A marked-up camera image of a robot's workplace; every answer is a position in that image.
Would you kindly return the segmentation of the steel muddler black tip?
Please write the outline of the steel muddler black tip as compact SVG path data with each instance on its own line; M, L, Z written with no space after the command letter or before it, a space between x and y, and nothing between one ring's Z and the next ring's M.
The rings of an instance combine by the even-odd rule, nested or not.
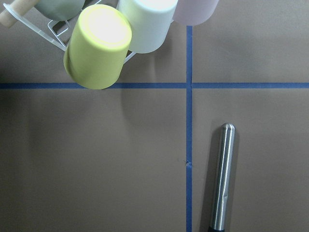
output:
M235 126L231 123L224 123L220 133L211 219L208 228L210 232L223 232L225 230L225 215L228 202L234 138Z

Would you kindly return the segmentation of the yellow-green cup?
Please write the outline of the yellow-green cup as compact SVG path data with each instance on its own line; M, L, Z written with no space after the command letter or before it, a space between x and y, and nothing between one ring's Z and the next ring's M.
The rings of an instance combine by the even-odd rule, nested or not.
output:
M95 4L79 15L63 63L67 74L89 89L105 89L119 78L132 38L129 22L117 9Z

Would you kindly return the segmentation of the white cup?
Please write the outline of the white cup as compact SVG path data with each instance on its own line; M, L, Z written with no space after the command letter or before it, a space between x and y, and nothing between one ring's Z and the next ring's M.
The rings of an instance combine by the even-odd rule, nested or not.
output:
M131 25L129 51L146 54L165 41L177 6L176 0L120 0L117 9Z

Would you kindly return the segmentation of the pink cup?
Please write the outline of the pink cup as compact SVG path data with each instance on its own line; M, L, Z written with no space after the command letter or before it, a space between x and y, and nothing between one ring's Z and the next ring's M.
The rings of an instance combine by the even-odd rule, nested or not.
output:
M173 20L185 26L196 26L207 21L219 0L179 0Z

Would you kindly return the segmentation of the green cup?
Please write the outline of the green cup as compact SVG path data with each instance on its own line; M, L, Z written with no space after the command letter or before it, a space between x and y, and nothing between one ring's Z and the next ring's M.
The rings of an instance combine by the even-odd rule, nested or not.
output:
M74 18L85 0L41 0L34 7L44 16L56 21Z

